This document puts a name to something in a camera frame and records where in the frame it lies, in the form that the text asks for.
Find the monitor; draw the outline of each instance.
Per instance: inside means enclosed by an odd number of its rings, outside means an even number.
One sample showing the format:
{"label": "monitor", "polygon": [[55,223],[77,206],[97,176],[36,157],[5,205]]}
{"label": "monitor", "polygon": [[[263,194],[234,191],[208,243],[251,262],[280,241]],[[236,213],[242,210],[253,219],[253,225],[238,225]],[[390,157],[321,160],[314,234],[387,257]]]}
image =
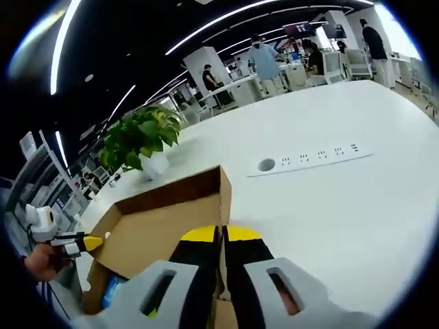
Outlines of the monitor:
{"label": "monitor", "polygon": [[341,24],[324,24],[323,30],[328,39],[345,39],[346,32]]}
{"label": "monitor", "polygon": [[301,39],[308,38],[310,36],[316,36],[316,31],[309,23],[301,23],[285,26],[283,28],[285,33],[292,38]]}
{"label": "monitor", "polygon": [[326,53],[324,55],[327,64],[327,73],[331,73],[334,71],[339,71],[341,69],[340,66],[340,54],[339,53]]}

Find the electrical outlet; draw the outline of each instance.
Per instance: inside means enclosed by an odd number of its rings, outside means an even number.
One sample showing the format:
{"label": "electrical outlet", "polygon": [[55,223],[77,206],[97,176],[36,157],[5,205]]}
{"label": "electrical outlet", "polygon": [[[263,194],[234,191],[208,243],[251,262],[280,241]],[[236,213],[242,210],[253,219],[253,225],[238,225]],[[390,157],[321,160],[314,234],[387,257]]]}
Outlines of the electrical outlet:
{"label": "electrical outlet", "polygon": [[290,166],[290,164],[291,164],[291,158],[290,157],[282,158],[282,162],[281,162],[282,166]]}
{"label": "electrical outlet", "polygon": [[319,152],[317,152],[317,157],[319,159],[324,160],[324,159],[328,158],[328,155],[327,155],[327,153],[325,151],[319,151]]}
{"label": "electrical outlet", "polygon": [[299,157],[299,161],[302,163],[309,162],[308,154],[301,154]]}
{"label": "electrical outlet", "polygon": [[249,177],[271,175],[287,171],[310,169],[339,162],[365,158],[373,155],[365,147],[357,143],[346,143],[332,147],[319,147],[316,150],[307,150],[294,154],[264,158],[255,161],[250,168]]}
{"label": "electrical outlet", "polygon": [[343,156],[344,155],[344,151],[342,147],[336,147],[334,148],[334,152],[336,156]]}

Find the white chair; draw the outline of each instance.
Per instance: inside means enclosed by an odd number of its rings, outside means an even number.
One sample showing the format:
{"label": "white chair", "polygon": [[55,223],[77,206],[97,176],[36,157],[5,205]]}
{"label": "white chair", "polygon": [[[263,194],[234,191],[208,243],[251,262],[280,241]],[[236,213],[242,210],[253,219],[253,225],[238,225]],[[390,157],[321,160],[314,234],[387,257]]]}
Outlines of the white chair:
{"label": "white chair", "polygon": [[96,175],[97,179],[101,181],[102,184],[105,184],[107,179],[110,178],[110,174],[102,166],[96,168],[93,173]]}
{"label": "white chair", "polygon": [[342,71],[339,51],[323,53],[323,71],[328,84],[346,81]]}
{"label": "white chair", "polygon": [[307,80],[307,86],[321,86],[346,81],[342,71],[340,52],[332,51],[322,55],[324,75],[312,75]]}
{"label": "white chair", "polygon": [[345,53],[348,60],[348,74],[352,80],[372,79],[372,68],[364,50],[346,49]]}
{"label": "white chair", "polygon": [[431,117],[434,119],[439,109],[439,89],[437,84],[430,79],[427,68],[423,61],[416,58],[410,58],[412,66],[412,83],[415,94],[421,96],[428,105],[426,110],[431,108]]}

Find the office floor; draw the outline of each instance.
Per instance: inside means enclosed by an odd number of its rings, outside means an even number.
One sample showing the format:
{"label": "office floor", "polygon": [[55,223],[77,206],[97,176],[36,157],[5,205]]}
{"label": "office floor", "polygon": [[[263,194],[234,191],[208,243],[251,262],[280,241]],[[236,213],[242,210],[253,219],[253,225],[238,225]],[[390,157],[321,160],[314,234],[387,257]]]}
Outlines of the office floor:
{"label": "office floor", "polygon": [[396,83],[395,89],[392,90],[411,101],[414,105],[418,106],[423,112],[431,117],[431,108],[428,110],[425,109],[427,106],[427,101],[425,101],[425,99],[423,99],[421,96],[416,96],[415,93],[413,93],[409,88],[399,83]]}

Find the white table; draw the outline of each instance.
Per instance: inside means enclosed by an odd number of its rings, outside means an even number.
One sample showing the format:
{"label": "white table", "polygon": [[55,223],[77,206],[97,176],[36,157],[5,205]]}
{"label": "white table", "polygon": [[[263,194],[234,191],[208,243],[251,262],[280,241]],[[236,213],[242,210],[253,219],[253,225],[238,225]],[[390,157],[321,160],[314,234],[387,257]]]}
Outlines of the white table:
{"label": "white table", "polygon": [[[248,178],[254,158],[355,141],[373,156]],[[439,129],[414,104],[370,81],[300,90],[221,114],[181,133],[163,181],[140,173],[105,186],[82,216],[91,229],[111,202],[221,164],[232,223],[262,233],[320,279],[339,305],[382,315],[416,278],[436,231]],[[91,257],[78,259],[80,281]]]}
{"label": "white table", "polygon": [[[287,69],[300,68],[300,67],[302,67],[302,68],[304,67],[301,62],[292,62],[292,63],[289,63],[289,64],[282,64],[282,65],[280,65],[279,69],[284,71],[284,70],[287,70]],[[254,74],[248,75],[247,77],[243,77],[243,78],[241,78],[239,80],[233,81],[233,82],[231,82],[229,84],[226,84],[226,85],[224,85],[224,86],[222,86],[222,87],[220,87],[220,88],[210,92],[208,95],[206,95],[203,98],[201,98],[200,101],[204,101],[204,100],[208,99],[209,97],[217,95],[218,93],[222,93],[225,90],[229,90],[229,91],[232,92],[232,94],[235,95],[237,90],[234,92],[233,89],[235,89],[238,86],[242,86],[243,84],[249,84],[253,80],[257,79],[257,78],[258,78],[257,74],[254,73]],[[260,100],[262,98],[262,95],[259,94],[259,95],[254,95],[254,97],[250,97],[250,98],[247,97],[247,98],[248,98],[248,100],[247,100],[246,103],[240,103],[238,101],[237,102],[238,105],[240,105],[240,106],[248,105],[248,101],[249,100],[251,102],[258,101],[258,100]]]}

